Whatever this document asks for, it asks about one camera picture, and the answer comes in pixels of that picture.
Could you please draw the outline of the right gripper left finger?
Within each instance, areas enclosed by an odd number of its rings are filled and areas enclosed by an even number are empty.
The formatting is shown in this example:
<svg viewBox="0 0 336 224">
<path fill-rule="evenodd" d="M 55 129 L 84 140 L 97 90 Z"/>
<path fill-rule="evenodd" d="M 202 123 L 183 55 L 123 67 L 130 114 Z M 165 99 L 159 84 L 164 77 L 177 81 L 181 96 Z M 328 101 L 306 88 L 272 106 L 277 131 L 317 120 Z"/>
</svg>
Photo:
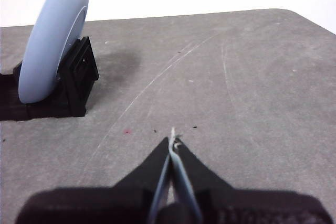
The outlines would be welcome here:
<svg viewBox="0 0 336 224">
<path fill-rule="evenodd" d="M 165 137 L 114 186 L 59 187 L 37 192 L 16 223 L 145 223 L 168 155 Z"/>
</svg>

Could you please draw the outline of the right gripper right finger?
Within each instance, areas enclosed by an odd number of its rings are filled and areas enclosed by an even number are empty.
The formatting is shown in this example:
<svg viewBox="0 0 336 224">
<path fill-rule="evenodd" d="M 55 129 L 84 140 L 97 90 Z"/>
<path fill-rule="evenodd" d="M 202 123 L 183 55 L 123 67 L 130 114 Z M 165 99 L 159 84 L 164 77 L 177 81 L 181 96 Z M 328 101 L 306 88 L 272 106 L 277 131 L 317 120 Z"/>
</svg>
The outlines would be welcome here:
<svg viewBox="0 0 336 224">
<path fill-rule="evenodd" d="M 198 223 L 333 223 L 316 197 L 288 190 L 238 189 L 205 166 L 175 129 L 169 154 L 180 200 Z"/>
</svg>

